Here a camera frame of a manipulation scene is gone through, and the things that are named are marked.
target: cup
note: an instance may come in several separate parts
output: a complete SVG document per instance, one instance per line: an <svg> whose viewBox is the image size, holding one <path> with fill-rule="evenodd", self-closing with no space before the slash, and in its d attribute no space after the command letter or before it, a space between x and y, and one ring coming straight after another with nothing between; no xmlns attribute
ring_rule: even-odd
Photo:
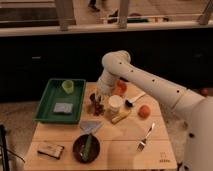
<svg viewBox="0 0 213 171"><path fill-rule="evenodd" d="M110 96L108 102L109 102L109 109L113 113L118 113L121 106L124 104L123 98L118 95Z"/></svg>
<svg viewBox="0 0 213 171"><path fill-rule="evenodd" d="M62 83L62 88L67 94L71 94L74 91L74 82L72 80L65 80Z"/></svg>

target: red object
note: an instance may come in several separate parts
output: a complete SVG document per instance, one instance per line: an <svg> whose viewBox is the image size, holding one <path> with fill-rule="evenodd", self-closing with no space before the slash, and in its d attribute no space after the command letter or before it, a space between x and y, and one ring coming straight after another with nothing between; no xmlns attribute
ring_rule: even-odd
<svg viewBox="0 0 213 171"><path fill-rule="evenodd" d="M148 118L150 113L151 113L151 110L150 110L149 106L147 106L147 105L142 105L138 110L138 115L143 119Z"/></svg>
<svg viewBox="0 0 213 171"><path fill-rule="evenodd" d="M116 83L115 89L112 92L112 95L118 95L123 97L126 90L127 90L127 85L125 81L119 79Z"/></svg>
<svg viewBox="0 0 213 171"><path fill-rule="evenodd" d="M208 88L201 88L200 89L200 94L205 96L205 97L208 96L208 94L209 94Z"/></svg>

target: person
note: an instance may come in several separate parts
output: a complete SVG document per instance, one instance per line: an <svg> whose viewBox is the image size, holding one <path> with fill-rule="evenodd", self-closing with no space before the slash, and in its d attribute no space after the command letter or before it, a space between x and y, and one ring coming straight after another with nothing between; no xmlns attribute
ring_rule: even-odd
<svg viewBox="0 0 213 171"><path fill-rule="evenodd" d="M102 5L103 5L103 7L106 6L106 5L105 5L105 1L106 1L106 0L102 0ZM92 9L93 12L99 12L99 11L100 11L100 9L96 7L96 0L90 0L88 7L89 7L90 9Z"/></svg>
<svg viewBox="0 0 213 171"><path fill-rule="evenodd" d="M99 12L100 9L96 7L96 0L90 0L88 7L92 9L93 12Z"/></svg>

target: metal pole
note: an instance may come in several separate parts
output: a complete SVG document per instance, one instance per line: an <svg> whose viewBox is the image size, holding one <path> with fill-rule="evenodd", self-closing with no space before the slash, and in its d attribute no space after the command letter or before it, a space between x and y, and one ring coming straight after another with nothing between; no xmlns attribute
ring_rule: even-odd
<svg viewBox="0 0 213 171"><path fill-rule="evenodd" d="M127 28L127 17L129 9L129 0L120 0L119 10L119 28Z"/></svg>
<svg viewBox="0 0 213 171"><path fill-rule="evenodd" d="M67 31L69 24L76 24L73 0L55 0L55 7L61 31Z"/></svg>
<svg viewBox="0 0 213 171"><path fill-rule="evenodd" d="M0 125L0 149L2 154L2 164L3 164L3 171L9 171L9 162L8 162L8 155L7 155L7 145L5 139L5 130L4 126Z"/></svg>
<svg viewBox="0 0 213 171"><path fill-rule="evenodd" d="M213 0L210 0L204 9L202 15L198 18L198 23L200 25L207 25L211 18L211 14L213 12Z"/></svg>

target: spoon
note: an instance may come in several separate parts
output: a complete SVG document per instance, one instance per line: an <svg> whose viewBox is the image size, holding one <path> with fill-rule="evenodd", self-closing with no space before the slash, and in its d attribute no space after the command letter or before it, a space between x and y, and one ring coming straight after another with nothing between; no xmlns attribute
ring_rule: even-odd
<svg viewBox="0 0 213 171"><path fill-rule="evenodd" d="M133 103L136 102L139 98L141 98L145 94L146 94L145 92L141 92L140 94L138 94L137 96L135 96L135 97L133 97L131 99L126 99L125 105L127 107L133 107Z"/></svg>

